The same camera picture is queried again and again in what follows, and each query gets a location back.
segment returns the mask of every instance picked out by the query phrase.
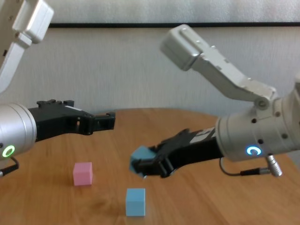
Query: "cable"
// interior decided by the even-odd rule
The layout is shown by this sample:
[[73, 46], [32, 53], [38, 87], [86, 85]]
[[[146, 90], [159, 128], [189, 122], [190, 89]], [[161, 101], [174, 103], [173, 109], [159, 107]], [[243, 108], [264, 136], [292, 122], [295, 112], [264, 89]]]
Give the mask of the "cable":
[[19, 162], [18, 160], [15, 159], [15, 157], [11, 157], [11, 159], [15, 162], [14, 165], [8, 166], [4, 169], [0, 170], [0, 177], [5, 176], [8, 173], [11, 173], [12, 171], [15, 171], [17, 169], [19, 169]]
[[239, 173], [230, 173], [230, 172], [227, 172], [224, 168], [224, 165], [223, 165], [223, 158], [220, 158], [220, 161], [219, 161], [219, 165], [220, 165], [220, 168], [221, 168], [221, 171], [223, 173], [225, 173], [226, 175], [228, 176], [232, 176], [232, 177], [236, 177], [236, 176], [250, 176], [250, 175], [262, 175], [262, 174], [269, 174], [270, 173], [270, 170], [268, 168], [254, 168], [254, 169], [250, 169], [250, 170], [243, 170]]
[[227, 171], [225, 170], [224, 165], [223, 165], [223, 157], [220, 158], [219, 165], [220, 165], [221, 171], [222, 171], [223, 173], [225, 173], [226, 175], [232, 176], [232, 177], [240, 176], [240, 172], [239, 172], [239, 173], [230, 173], [230, 172], [227, 172]]

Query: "wood grain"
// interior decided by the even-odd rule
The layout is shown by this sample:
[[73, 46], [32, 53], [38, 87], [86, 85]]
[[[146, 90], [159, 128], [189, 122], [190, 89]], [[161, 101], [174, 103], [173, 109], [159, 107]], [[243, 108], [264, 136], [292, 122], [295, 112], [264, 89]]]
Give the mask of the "wood grain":
[[[130, 154], [184, 128], [214, 125], [216, 118], [171, 109], [117, 111], [114, 130], [62, 135], [18, 157], [21, 168], [0, 180], [2, 225], [298, 225], [300, 174], [278, 156], [284, 175], [228, 177], [218, 161], [188, 165], [172, 177], [141, 179], [128, 170]], [[93, 163], [93, 184], [74, 187], [75, 162]], [[230, 171], [264, 160], [225, 161]], [[146, 188], [146, 217], [125, 216], [127, 188]]]

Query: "metal connector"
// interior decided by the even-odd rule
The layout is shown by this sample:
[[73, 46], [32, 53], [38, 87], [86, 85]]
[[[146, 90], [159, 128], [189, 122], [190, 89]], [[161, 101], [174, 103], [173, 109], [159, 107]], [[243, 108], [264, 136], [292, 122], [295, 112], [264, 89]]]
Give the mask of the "metal connector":
[[279, 177], [282, 175], [280, 166], [273, 155], [268, 155], [266, 157], [266, 161], [268, 164], [268, 169], [270, 170], [270, 172], [273, 176]]

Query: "blue cube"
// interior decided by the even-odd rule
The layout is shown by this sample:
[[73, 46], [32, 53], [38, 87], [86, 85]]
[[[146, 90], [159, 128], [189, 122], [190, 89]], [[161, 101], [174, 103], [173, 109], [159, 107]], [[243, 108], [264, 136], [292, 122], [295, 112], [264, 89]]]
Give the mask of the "blue cube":
[[146, 215], [146, 190], [128, 188], [126, 194], [126, 216], [144, 217]]
[[131, 163], [134, 160], [139, 160], [139, 159], [153, 159], [156, 156], [155, 152], [151, 151], [149, 148], [145, 147], [145, 146], [140, 146], [137, 150], [134, 151], [134, 153], [132, 153], [131, 157], [130, 157], [130, 165], [129, 165], [129, 169], [136, 173], [135, 169], [133, 168], [133, 166], [131, 165]]

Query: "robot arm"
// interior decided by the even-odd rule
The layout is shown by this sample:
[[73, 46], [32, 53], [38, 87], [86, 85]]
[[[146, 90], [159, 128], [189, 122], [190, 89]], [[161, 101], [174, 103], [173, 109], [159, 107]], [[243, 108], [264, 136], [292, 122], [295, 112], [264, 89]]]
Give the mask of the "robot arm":
[[219, 118], [215, 127], [191, 133], [184, 130], [156, 147], [138, 148], [136, 152], [140, 154], [148, 150], [155, 155], [134, 158], [134, 172], [168, 177], [191, 163], [222, 157], [231, 161], [264, 157], [268, 167], [234, 175], [280, 176], [274, 155], [300, 149], [300, 78], [296, 78], [295, 88], [288, 96], [279, 98], [273, 87], [244, 76], [187, 25], [172, 29], [161, 50], [180, 69], [192, 68], [201, 73], [225, 96], [254, 105], [245, 112]]
[[[44, 0], [5, 0], [0, 12], [0, 93], [12, 81], [24, 51], [43, 40], [53, 16]], [[0, 163], [11, 158], [13, 166], [0, 169], [4, 176], [19, 168], [14, 158], [35, 142], [58, 135], [91, 135], [114, 129], [115, 113], [94, 116], [74, 108], [74, 101], [39, 101], [37, 108], [20, 104], [0, 105]]]

